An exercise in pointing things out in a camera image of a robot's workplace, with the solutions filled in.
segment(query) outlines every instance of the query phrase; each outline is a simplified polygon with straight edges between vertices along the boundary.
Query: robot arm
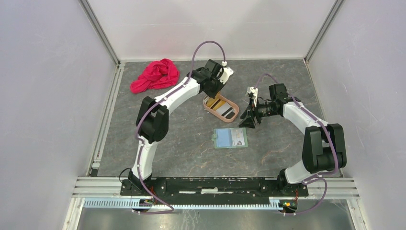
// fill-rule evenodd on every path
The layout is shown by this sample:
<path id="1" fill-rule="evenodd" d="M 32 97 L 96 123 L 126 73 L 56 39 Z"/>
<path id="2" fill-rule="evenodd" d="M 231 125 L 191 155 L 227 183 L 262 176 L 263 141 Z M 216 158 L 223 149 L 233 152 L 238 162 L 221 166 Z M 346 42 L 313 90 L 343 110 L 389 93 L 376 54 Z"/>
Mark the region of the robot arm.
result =
<path id="1" fill-rule="evenodd" d="M 280 181 L 285 184 L 297 184 L 313 174 L 334 169 L 333 153 L 330 147 L 323 146 L 324 143 L 328 143 L 328 140 L 319 122 L 326 127 L 333 141 L 338 159 L 338 168 L 346 165 L 344 132 L 341 125 L 330 124 L 311 112 L 312 116 L 305 113 L 301 109 L 304 107 L 303 104 L 299 102 L 299 99 L 295 98 L 299 107 L 296 105 L 293 98 L 287 93 L 284 84 L 271 85 L 269 91 L 271 99 L 264 104 L 260 104 L 257 101 L 258 89 L 254 87 L 248 88 L 249 105 L 241 116 L 243 120 L 239 126 L 255 128 L 255 119 L 260 124 L 263 117 L 280 115 L 291 121 L 304 134 L 302 160 L 294 166 L 283 169 L 278 176 Z"/>
<path id="2" fill-rule="evenodd" d="M 159 142 L 168 132 L 169 115 L 179 105 L 201 92 L 205 92 L 210 97 L 215 97 L 233 73 L 233 70 L 226 66 L 226 62 L 220 65 L 217 62 L 208 60 L 204 67 L 193 70 L 192 77 L 189 81 L 188 77 L 186 77 L 165 94 L 154 99 L 150 97 L 144 98 L 138 114 L 137 125 L 141 117 L 152 105 L 156 104 L 162 98 L 166 98 L 166 100 L 147 115 L 138 133 L 142 141 L 139 141 L 138 144 L 137 158 L 138 155 L 141 154 L 139 167 L 143 180 L 152 174 L 152 161 L 155 156 L 155 151 Z M 138 186 L 140 178 L 138 178 L 138 174 L 134 172 L 137 172 L 137 162 L 135 162 L 129 174 L 129 179 Z"/>

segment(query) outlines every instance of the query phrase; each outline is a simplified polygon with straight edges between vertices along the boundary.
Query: black bracket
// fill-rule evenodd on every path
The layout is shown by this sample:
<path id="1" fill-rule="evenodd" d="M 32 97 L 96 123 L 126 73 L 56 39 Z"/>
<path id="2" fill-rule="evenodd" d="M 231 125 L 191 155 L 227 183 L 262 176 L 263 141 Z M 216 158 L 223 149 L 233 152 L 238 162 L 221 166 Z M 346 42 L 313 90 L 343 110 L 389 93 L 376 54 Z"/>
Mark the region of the black bracket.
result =
<path id="1" fill-rule="evenodd" d="M 137 122 L 140 122 L 142 116 L 157 102 L 155 99 L 145 97 L 141 103 L 141 107 L 138 113 Z M 146 117 L 141 125 L 138 134 L 145 137 L 151 144 L 154 141 L 162 140 L 169 129 L 169 110 L 164 105 L 158 105 L 155 107 Z"/>
<path id="2" fill-rule="evenodd" d="M 211 98 L 215 98 L 218 92 L 224 87 L 220 82 L 220 77 L 224 72 L 224 67 L 209 59 L 204 67 L 192 71 L 192 78 L 200 84 L 200 91 Z"/>
<path id="3" fill-rule="evenodd" d="M 270 85 L 268 88 L 271 101 L 276 101 L 278 99 L 285 99 L 289 97 L 289 94 L 286 90 L 286 86 L 283 83 Z"/>
<path id="4" fill-rule="evenodd" d="M 309 196 L 307 186 L 287 184 L 265 177 L 152 177 L 144 180 L 154 193 L 173 205 L 269 204 L 269 197 Z M 211 194 L 208 190 L 227 192 Z M 144 196 L 131 181 L 123 180 L 122 196 Z"/>

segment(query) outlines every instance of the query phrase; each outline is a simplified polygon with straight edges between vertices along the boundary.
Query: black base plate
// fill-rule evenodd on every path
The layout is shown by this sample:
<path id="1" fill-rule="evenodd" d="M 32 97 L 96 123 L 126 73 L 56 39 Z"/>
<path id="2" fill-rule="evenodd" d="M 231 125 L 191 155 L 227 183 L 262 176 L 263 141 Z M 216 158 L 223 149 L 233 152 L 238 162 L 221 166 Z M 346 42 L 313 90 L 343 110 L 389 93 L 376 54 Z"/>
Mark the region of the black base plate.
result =
<path id="1" fill-rule="evenodd" d="M 280 190 L 276 179 L 265 177 L 155 177 L 145 181 L 145 184 L 159 198 L 173 205 L 269 204 L 270 196 L 294 197 L 296 189 L 299 196 L 309 196 L 305 185 L 290 184 Z M 232 193 L 213 194 L 210 193 L 213 190 L 206 189 Z M 139 191 L 129 180 L 123 180 L 120 195 L 145 196 L 148 193 Z"/>

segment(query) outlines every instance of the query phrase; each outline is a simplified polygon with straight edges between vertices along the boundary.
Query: purple cable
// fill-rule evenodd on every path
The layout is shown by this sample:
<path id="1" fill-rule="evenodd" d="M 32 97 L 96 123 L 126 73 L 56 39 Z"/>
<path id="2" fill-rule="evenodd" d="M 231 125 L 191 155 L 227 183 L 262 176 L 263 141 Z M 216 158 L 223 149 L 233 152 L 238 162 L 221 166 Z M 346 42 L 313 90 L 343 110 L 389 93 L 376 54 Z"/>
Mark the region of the purple cable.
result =
<path id="1" fill-rule="evenodd" d="M 314 179 L 312 181 L 309 181 L 308 184 L 311 184 L 311 183 L 316 182 L 316 181 L 323 181 L 324 182 L 324 192 L 323 192 L 323 195 L 321 196 L 320 200 L 317 202 L 317 204 L 315 204 L 313 207 L 311 207 L 309 209 L 306 209 L 305 211 L 300 211 L 300 212 L 295 212 L 295 213 L 285 213 L 285 215 L 287 215 L 287 216 L 295 216 L 295 215 L 298 215 L 298 214 L 304 214 L 306 212 L 310 212 L 313 209 L 317 208 L 321 204 L 321 202 L 323 202 L 324 197 L 326 196 L 326 193 L 327 193 L 327 181 L 324 178 L 320 177 L 320 178 L 316 178 L 316 179 Z"/>
<path id="2" fill-rule="evenodd" d="M 202 42 L 199 46 L 197 46 L 196 50 L 195 50 L 194 53 L 193 53 L 193 56 L 192 56 L 192 68 L 191 68 L 191 71 L 189 72 L 189 75 L 188 75 L 187 80 L 185 81 L 185 83 L 184 83 L 183 85 L 179 86 L 179 87 L 176 88 L 174 91 L 170 92 L 170 93 L 166 96 L 167 99 L 168 99 L 171 95 L 173 95 L 174 93 L 176 93 L 177 91 L 179 91 L 181 88 L 183 88 L 184 85 L 186 85 L 186 84 L 189 82 L 190 78 L 192 77 L 192 71 L 193 71 L 193 65 L 194 65 L 194 58 L 196 57 L 197 51 L 199 50 L 199 48 L 200 48 L 201 46 L 203 46 L 203 45 L 206 44 L 206 43 L 214 43 L 214 44 L 218 45 L 218 47 L 220 47 L 220 49 L 221 49 L 221 52 L 223 53 L 223 60 L 226 61 L 226 54 L 224 53 L 224 50 L 223 50 L 223 48 L 221 47 L 221 45 L 220 45 L 219 43 L 217 43 L 217 42 L 215 42 L 215 41 L 205 41 L 205 42 Z M 148 115 L 155 107 L 157 107 L 159 104 L 161 104 L 161 103 L 164 102 L 164 101 L 165 101 L 165 99 L 162 98 L 159 102 L 157 102 L 157 103 L 155 103 L 154 105 L 152 105 L 151 108 L 149 108 L 149 109 L 145 112 L 145 114 L 142 116 L 142 118 L 140 119 L 140 121 L 139 121 L 139 123 L 138 123 L 138 125 L 137 125 L 137 127 L 136 127 L 136 130 L 135 130 L 135 138 L 136 138 L 137 140 L 139 140 L 139 141 L 142 142 L 136 162 L 137 162 L 138 178 L 140 179 L 140 182 L 141 182 L 142 187 L 143 187 L 153 198 L 155 198 L 157 201 L 159 201 L 159 202 L 161 202 L 162 204 L 168 206 L 168 207 L 170 208 L 170 210 L 158 211 L 158 212 L 139 212 L 139 214 L 145 214 L 145 215 L 151 215 L 151 214 L 165 214 L 165 213 L 171 213 L 171 212 L 173 212 L 173 210 L 175 210 L 170 204 L 168 204 L 168 203 L 166 203 L 165 201 L 161 200 L 159 197 L 157 197 L 155 194 L 153 194 L 153 193 L 147 188 L 147 186 L 145 185 L 145 183 L 144 183 L 144 181 L 143 181 L 143 178 L 141 177 L 140 168 L 138 167 L 138 165 L 140 164 L 140 160 L 141 160 L 142 148 L 143 148 L 143 146 L 145 145 L 144 140 L 142 140 L 141 138 L 139 138 L 139 135 L 138 135 L 139 129 L 140 129 L 140 127 L 141 127 L 141 124 L 144 122 L 145 118 L 147 117 L 147 115 Z"/>
<path id="3" fill-rule="evenodd" d="M 270 78 L 272 78 L 272 80 L 273 80 L 276 84 L 279 84 L 278 80 L 276 80 L 276 78 L 275 78 L 274 76 L 272 76 L 272 75 L 270 75 L 270 74 L 268 74 L 268 73 L 264 73 L 264 74 L 258 79 L 257 83 L 255 84 L 255 86 L 254 86 L 255 89 L 258 87 L 259 83 L 261 82 L 261 80 L 263 79 L 264 76 L 269 76 Z M 326 135 L 326 137 L 327 137 L 327 140 L 328 140 L 328 143 L 329 143 L 329 146 L 330 146 L 330 148 L 331 148 L 331 152 L 333 153 L 333 158 L 334 158 L 334 170 L 333 170 L 332 172 L 316 173 L 316 174 L 314 174 L 314 175 L 312 175 L 312 176 L 309 176 L 308 178 L 306 178 L 306 179 L 303 180 L 303 184 L 311 184 L 311 183 L 313 183 L 313 182 L 315 182 L 315 181 L 322 180 L 322 181 L 324 181 L 325 188 L 324 188 L 324 193 L 323 193 L 323 195 L 321 196 L 319 202 L 318 202 L 316 205 L 314 205 L 313 207 L 311 207 L 311 208 L 308 209 L 308 210 L 295 213 L 295 214 L 297 215 L 297 214 L 303 214 L 303 213 L 309 212 L 309 211 L 315 209 L 316 207 L 318 207 L 318 206 L 321 204 L 321 202 L 323 202 L 324 197 L 326 196 L 326 193 L 327 193 L 327 181 L 326 181 L 324 178 L 321 178 L 321 177 L 319 177 L 319 176 L 330 176 L 330 175 L 336 174 L 336 173 L 338 172 L 338 158 L 337 158 L 337 153 L 336 153 L 336 150 L 335 150 L 335 148 L 334 148 L 334 145 L 333 145 L 333 142 L 332 142 L 332 140 L 331 140 L 331 137 L 330 137 L 330 135 L 329 135 L 329 133 L 328 133 L 326 127 L 324 127 L 324 124 L 323 124 L 320 120 L 318 120 L 317 117 L 315 117 L 310 111 L 308 111 L 308 110 L 305 109 L 304 107 L 301 107 L 301 105 L 297 102 L 297 100 L 296 100 L 296 98 L 294 97 L 293 94 L 290 94 L 290 93 L 289 93 L 289 96 L 292 97 L 292 99 L 293 99 L 295 105 L 296 105 L 300 110 L 302 110 L 304 113 L 306 113 L 309 117 L 311 117 L 314 121 L 316 121 L 316 122 L 322 127 L 322 129 L 323 129 L 323 131 L 324 131 L 324 133 L 325 133 L 325 135 Z M 293 214 L 293 213 L 286 213 L 286 215 L 289 215 L 289 216 L 294 216 L 295 214 Z"/>

